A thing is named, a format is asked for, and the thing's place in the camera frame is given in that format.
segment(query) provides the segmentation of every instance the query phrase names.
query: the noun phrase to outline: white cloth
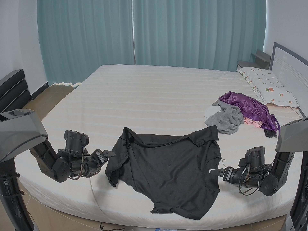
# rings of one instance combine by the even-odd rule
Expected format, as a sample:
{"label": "white cloth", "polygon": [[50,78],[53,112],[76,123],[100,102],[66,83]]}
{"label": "white cloth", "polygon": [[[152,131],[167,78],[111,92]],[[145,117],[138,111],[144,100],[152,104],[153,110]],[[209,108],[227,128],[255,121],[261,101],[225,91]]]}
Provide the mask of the white cloth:
{"label": "white cloth", "polygon": [[[56,150],[65,147],[67,129],[86,133],[89,153],[111,150],[123,128],[136,133],[186,135],[205,128],[204,109],[228,91],[256,98],[237,72],[206,69],[109,65],[98,68],[68,94],[43,119],[49,141]],[[290,107],[269,107],[280,125],[299,119]],[[218,145],[225,165],[237,168],[246,150],[266,148],[265,162],[275,157],[277,138],[243,124],[232,135],[219,134]],[[131,226],[166,229],[222,229],[282,216],[291,208],[297,190],[302,154],[295,153],[286,184],[273,196],[260,192],[242,196],[238,188],[219,181],[220,193],[200,220],[177,214],[152,214],[149,198],[119,181],[112,187],[101,172],[89,179],[57,183],[41,173],[26,151],[15,158],[21,182],[43,204],[79,217]]]}
{"label": "white cloth", "polygon": [[211,105],[210,107],[207,108],[206,112],[204,113],[204,118],[207,120],[210,116],[220,111],[221,111],[220,106]]}

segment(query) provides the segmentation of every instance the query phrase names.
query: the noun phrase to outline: black t-shirt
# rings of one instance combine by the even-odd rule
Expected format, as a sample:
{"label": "black t-shirt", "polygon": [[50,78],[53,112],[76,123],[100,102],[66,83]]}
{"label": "black t-shirt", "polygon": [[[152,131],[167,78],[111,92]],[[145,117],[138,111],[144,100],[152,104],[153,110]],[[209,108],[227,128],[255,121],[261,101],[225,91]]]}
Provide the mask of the black t-shirt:
{"label": "black t-shirt", "polygon": [[217,169],[221,160],[216,126],[185,136],[136,134],[123,129],[108,161],[106,175],[115,187],[121,179],[149,197],[151,213],[177,213],[199,220],[218,193]]}

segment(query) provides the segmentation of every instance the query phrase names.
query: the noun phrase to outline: white headboard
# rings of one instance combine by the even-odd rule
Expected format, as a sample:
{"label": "white headboard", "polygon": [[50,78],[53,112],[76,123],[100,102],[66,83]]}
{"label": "white headboard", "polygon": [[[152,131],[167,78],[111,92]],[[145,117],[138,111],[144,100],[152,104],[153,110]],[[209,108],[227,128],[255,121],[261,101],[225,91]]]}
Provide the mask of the white headboard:
{"label": "white headboard", "polygon": [[308,61],[275,42],[269,68],[296,97],[302,115],[308,116]]}

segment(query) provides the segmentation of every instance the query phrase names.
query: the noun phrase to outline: floral pillow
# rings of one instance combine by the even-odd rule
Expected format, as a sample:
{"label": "floral pillow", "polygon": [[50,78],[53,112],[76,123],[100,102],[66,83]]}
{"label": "floral pillow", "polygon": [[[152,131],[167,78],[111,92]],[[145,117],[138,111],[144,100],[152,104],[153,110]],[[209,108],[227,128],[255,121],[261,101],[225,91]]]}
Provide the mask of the floral pillow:
{"label": "floral pillow", "polygon": [[242,67],[237,70],[247,80],[263,104],[298,107],[295,96],[288,91],[270,69]]}

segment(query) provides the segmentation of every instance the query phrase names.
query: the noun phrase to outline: gray cloth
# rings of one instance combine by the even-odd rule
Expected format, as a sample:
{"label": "gray cloth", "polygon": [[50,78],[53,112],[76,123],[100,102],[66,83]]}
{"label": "gray cloth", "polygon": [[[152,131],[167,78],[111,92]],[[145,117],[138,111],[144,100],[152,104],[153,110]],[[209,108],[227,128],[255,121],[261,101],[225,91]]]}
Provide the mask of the gray cloth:
{"label": "gray cloth", "polygon": [[213,105],[220,106],[222,111],[213,114],[204,123],[207,126],[216,125],[218,131],[221,133],[233,134],[237,132],[238,126],[244,123],[244,116],[240,108],[220,101],[219,99]]}

